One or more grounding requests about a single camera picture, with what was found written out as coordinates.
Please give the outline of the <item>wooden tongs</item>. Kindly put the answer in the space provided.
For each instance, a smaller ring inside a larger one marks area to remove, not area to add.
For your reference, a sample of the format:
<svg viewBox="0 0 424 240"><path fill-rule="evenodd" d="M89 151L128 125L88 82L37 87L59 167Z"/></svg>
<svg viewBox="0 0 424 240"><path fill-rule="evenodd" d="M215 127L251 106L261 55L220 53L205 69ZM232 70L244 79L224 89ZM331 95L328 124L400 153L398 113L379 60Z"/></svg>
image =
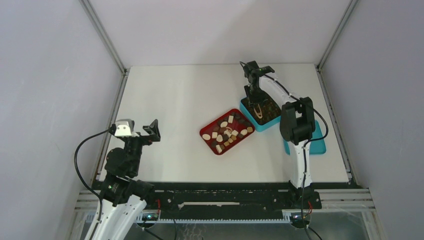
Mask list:
<svg viewBox="0 0 424 240"><path fill-rule="evenodd" d="M257 104L256 106L253 107L253 111L254 111L254 113L255 113L255 115L258 119L263 118L262 109L261 109L261 106L259 104Z"/></svg>

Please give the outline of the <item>teal chocolate box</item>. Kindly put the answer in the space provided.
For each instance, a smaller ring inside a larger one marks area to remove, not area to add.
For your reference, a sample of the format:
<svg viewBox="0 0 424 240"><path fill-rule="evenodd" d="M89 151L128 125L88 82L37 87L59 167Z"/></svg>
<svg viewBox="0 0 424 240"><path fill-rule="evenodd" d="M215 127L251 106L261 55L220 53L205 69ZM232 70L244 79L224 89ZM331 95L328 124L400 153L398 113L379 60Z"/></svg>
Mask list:
<svg viewBox="0 0 424 240"><path fill-rule="evenodd" d="M249 105L248 98L240 100L240 111L251 122L257 132L263 132L280 123L281 109L270 98L255 105Z"/></svg>

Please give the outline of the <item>red chocolate tray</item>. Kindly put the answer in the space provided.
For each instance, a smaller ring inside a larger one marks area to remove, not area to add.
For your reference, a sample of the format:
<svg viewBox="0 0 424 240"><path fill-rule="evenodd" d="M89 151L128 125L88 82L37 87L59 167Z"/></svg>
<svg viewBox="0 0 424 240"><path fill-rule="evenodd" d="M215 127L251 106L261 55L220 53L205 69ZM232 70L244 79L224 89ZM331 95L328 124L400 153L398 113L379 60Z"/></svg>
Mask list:
<svg viewBox="0 0 424 240"><path fill-rule="evenodd" d="M238 109L233 108L199 131L209 149L221 156L255 132L253 123Z"/></svg>

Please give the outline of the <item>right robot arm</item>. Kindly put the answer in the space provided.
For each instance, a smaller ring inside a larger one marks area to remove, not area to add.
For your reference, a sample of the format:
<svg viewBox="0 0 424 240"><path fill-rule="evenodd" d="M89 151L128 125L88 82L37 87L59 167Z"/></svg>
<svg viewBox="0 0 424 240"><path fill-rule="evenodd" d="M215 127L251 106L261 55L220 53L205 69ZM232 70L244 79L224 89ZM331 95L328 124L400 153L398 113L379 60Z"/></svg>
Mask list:
<svg viewBox="0 0 424 240"><path fill-rule="evenodd" d="M289 203L302 208L309 201L308 187L312 183L309 158L310 142L316 130L313 102L309 97L296 96L283 86L275 70L267 65L260 67L256 61L240 62L248 83L244 86L246 109L254 110L256 123L271 118L280 111L279 131L290 148L291 169L288 171Z"/></svg>

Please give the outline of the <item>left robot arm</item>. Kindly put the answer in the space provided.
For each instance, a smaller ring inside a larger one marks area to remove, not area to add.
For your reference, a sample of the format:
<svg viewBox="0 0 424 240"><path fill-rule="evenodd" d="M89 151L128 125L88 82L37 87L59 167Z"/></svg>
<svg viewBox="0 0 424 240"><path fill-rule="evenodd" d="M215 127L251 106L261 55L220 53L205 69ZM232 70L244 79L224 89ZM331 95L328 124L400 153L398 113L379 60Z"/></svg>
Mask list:
<svg viewBox="0 0 424 240"><path fill-rule="evenodd" d="M156 203L154 186L135 177L139 174L143 147L161 140L159 122L155 119L144 125L142 128L146 135L135 131L134 125L132 119L120 119L102 131L121 140L124 146L107 153L106 175L100 191L89 189L98 198L99 204L85 236L87 240L124 239L137 216Z"/></svg>

